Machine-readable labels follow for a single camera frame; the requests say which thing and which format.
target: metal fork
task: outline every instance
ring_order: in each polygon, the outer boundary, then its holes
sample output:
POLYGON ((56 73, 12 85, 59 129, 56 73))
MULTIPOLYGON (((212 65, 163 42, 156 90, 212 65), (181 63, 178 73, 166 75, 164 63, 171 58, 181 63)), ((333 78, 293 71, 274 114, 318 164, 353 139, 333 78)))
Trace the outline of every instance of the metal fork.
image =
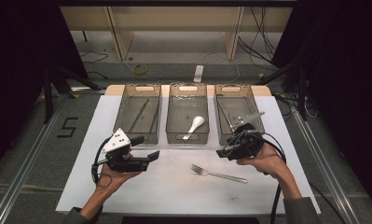
POLYGON ((197 173, 199 175, 215 175, 215 176, 219 176, 219 177, 222 177, 222 178, 225 178, 225 179, 238 181, 238 182, 241 182, 243 184, 247 183, 247 179, 232 176, 232 175, 220 175, 220 174, 217 174, 217 173, 210 173, 208 170, 203 169, 203 168, 201 168, 197 165, 194 165, 194 164, 192 164, 191 170, 195 171, 195 173, 197 173))

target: white spoon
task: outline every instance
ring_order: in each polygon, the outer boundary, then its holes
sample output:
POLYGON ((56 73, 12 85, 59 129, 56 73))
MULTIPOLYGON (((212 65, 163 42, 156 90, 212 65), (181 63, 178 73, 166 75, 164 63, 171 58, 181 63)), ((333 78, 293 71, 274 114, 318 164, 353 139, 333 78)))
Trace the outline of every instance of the white spoon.
POLYGON ((205 119, 201 116, 196 116, 194 120, 192 120, 191 128, 188 131, 188 135, 183 137, 183 140, 188 140, 189 136, 203 123, 205 119))

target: metal rail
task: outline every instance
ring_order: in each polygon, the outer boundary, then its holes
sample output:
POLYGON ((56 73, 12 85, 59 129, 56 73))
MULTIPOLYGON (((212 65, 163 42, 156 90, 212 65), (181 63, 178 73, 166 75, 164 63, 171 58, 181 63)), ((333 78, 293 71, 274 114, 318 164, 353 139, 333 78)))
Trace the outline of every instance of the metal rail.
POLYGON ((322 172, 325 183, 327 184, 327 187, 329 188, 337 204, 339 213, 342 215, 347 224, 360 223, 360 220, 357 217, 357 214, 355 213, 351 202, 349 201, 345 191, 341 187, 331 166, 325 158, 325 155, 323 154, 319 144, 317 143, 309 124, 306 121, 303 121, 298 112, 295 113, 295 118, 300 131, 302 132, 305 140, 308 143, 310 152, 312 153, 317 165, 319 166, 320 171, 322 172))
POLYGON ((67 97, 68 95, 60 95, 60 97, 58 98, 51 119, 46 124, 44 124, 42 130, 40 131, 39 135, 34 141, 34 144, 31 150, 29 151, 25 161, 23 162, 20 170, 18 171, 13 182, 9 186, 6 194, 1 199, 0 223, 4 223, 6 221, 6 218, 10 213, 12 206, 14 205, 14 202, 17 200, 18 195, 20 194, 23 184, 25 183, 32 168, 34 167, 34 162, 36 161, 41 149, 43 148, 43 145, 46 143, 48 135, 51 132, 52 126, 55 123, 63 104, 66 102, 67 97))

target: white table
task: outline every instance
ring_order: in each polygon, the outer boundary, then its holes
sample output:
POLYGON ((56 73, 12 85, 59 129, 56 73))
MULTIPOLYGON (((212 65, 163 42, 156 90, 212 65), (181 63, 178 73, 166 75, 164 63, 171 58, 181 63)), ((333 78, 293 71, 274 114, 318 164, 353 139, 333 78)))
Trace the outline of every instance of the white table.
MULTIPOLYGON (((269 175, 262 175, 252 166, 239 166, 235 161, 219 159, 215 153, 222 146, 218 145, 215 131, 213 100, 213 96, 208 94, 211 130, 208 144, 188 147, 168 144, 166 120, 161 119, 158 144, 140 145, 132 151, 135 157, 144 157, 159 149, 159 159, 150 163, 147 172, 129 180, 113 194, 104 204, 105 213, 179 217, 255 217, 270 214, 277 181, 269 175), (243 177, 249 182, 242 184, 210 175, 195 175, 190 169, 192 163, 211 172, 243 177)), ((256 96, 255 100, 259 111, 266 113, 261 117, 266 132, 282 145, 302 195, 312 198, 320 214, 274 97, 256 96)), ((90 166, 100 144, 112 133, 120 101, 121 96, 101 97, 56 211, 67 213, 73 206, 82 207, 93 192, 95 186, 90 176, 90 166)), ((162 118, 166 118, 167 104, 168 95, 163 91, 162 118)), ((284 214, 282 196, 277 214, 284 214)))

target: transparent tray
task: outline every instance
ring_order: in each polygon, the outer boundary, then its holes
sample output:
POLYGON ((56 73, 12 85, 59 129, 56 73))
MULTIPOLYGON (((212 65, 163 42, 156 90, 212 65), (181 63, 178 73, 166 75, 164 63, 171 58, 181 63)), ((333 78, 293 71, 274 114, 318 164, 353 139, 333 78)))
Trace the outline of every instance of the transparent tray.
POLYGON ((166 134, 170 144, 207 144, 209 114, 206 85, 172 84, 170 86, 166 134), (202 116, 205 121, 188 138, 192 121, 202 116))
MULTIPOLYGON (((215 85, 214 105, 221 146, 225 146, 227 139, 233 136, 229 123, 235 124, 238 117, 258 113, 250 85, 215 85)), ((261 133, 264 132, 261 118, 253 120, 252 124, 261 133)))
POLYGON ((128 84, 122 95, 113 132, 121 128, 131 139, 145 137, 145 144, 158 143, 159 84, 128 84))

